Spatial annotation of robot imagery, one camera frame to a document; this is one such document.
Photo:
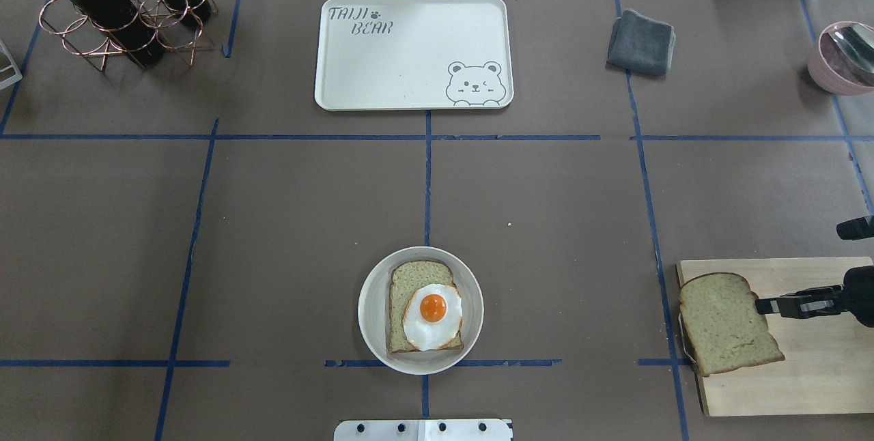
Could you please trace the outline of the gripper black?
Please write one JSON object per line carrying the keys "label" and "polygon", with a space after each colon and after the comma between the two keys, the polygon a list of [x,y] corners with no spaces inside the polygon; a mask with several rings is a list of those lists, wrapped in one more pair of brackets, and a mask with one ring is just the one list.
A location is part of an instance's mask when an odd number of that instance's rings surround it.
{"label": "gripper black", "polygon": [[[841,308],[834,302],[841,295]],[[776,298],[755,299],[758,314],[780,314],[787,319],[812,319],[840,315],[849,311],[859,323],[873,327],[873,267],[856,267],[846,271],[843,286],[822,286]]]}

